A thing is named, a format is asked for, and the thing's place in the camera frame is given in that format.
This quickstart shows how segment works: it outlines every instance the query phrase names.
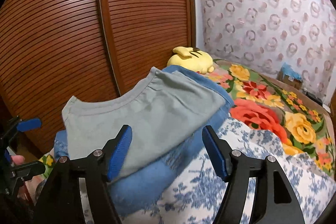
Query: blue and white floral fabric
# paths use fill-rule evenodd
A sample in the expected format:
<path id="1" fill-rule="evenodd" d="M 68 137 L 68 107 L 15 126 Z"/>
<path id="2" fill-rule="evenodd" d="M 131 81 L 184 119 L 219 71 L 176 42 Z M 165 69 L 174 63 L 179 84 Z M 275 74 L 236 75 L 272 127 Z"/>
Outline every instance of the blue and white floral fabric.
<path id="1" fill-rule="evenodd" d="M 300 203 L 306 224 L 314 223 L 336 191 L 336 183 L 323 173 L 307 154 L 285 155 L 280 139 L 270 131 L 252 130 L 247 125 L 229 117 L 218 136 L 232 149 L 249 157 L 277 158 L 287 175 Z M 122 219 L 123 224 L 211 224 L 223 199 L 226 183 L 216 176 L 205 149 L 163 193 L 160 200 L 145 210 Z M 248 224 L 252 210 L 255 179 L 249 181 L 248 193 L 241 224 Z M 83 209 L 87 223 L 90 212 Z"/>

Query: wooden wardrobe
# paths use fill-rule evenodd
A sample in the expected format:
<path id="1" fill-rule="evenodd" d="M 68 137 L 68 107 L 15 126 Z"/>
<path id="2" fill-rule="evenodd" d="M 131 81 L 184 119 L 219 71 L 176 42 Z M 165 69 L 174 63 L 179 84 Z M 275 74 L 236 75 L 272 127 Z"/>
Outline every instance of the wooden wardrobe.
<path id="1" fill-rule="evenodd" d="M 132 89 L 174 47 L 194 46 L 194 17 L 194 0 L 5 0 L 2 99 L 13 116 L 41 118 L 26 135 L 46 153 L 72 95 L 99 102 Z"/>

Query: blue towel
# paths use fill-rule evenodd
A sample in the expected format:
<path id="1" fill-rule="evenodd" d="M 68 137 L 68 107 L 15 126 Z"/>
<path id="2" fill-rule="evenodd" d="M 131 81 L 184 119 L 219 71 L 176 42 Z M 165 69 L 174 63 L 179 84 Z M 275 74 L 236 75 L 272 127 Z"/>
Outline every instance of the blue towel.
<path id="1" fill-rule="evenodd" d="M 189 138 L 172 149 L 157 161 L 145 166 L 139 171 L 109 185 L 110 196 L 120 216 L 127 216 L 138 210 L 145 209 L 156 202 L 163 190 L 188 166 L 204 147 L 202 142 L 202 129 L 211 125 L 218 131 L 224 120 L 228 117 L 230 108 L 234 105 L 228 93 L 213 81 L 196 72 L 183 67 L 172 65 L 164 72 L 180 71 L 200 85 L 207 87 L 226 99 L 223 105 L 204 125 L 199 127 Z M 68 155 L 66 130 L 57 133 L 54 145 L 55 159 Z"/>

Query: bed sheet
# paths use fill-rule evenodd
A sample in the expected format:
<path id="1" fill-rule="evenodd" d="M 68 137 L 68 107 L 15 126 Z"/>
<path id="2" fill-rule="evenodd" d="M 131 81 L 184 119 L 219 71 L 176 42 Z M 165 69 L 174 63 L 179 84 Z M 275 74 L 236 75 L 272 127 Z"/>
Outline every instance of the bed sheet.
<path id="1" fill-rule="evenodd" d="M 36 200 L 43 188 L 45 180 L 49 177 L 56 164 L 54 159 L 54 148 L 52 148 L 48 153 L 44 154 L 39 159 L 39 161 L 44 164 L 45 172 L 41 175 L 34 176 L 30 181 L 25 182 L 29 195 L 34 204 L 36 203 Z"/>
<path id="2" fill-rule="evenodd" d="M 306 152 L 321 170 L 335 175 L 335 138 L 331 119 L 321 106 L 293 87 L 245 66 L 214 59 L 205 77 L 232 97 L 231 116 L 252 129 L 276 134 L 287 155 Z"/>
<path id="3" fill-rule="evenodd" d="M 283 168 L 300 203 L 306 224 L 314 223 L 336 190 L 336 183 L 320 170 L 307 154 L 288 156 L 280 139 L 268 130 L 253 130 L 229 117 L 218 132 L 232 149 L 260 159 L 273 155 Z M 203 149 L 183 173 L 167 188 L 160 200 L 122 220 L 123 224 L 212 224 L 227 184 L 216 176 Z M 248 224 L 255 191 L 249 181 L 241 224 Z"/>

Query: human hand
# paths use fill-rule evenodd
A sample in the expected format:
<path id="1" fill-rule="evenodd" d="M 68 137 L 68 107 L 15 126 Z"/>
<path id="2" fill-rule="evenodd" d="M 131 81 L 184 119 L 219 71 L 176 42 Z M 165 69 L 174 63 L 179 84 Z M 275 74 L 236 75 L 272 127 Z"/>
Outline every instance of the human hand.
<path id="1" fill-rule="evenodd" d="M 16 156 L 12 156 L 12 160 L 15 163 L 15 165 L 20 165 L 25 162 L 25 157 L 21 155 L 16 155 Z"/>

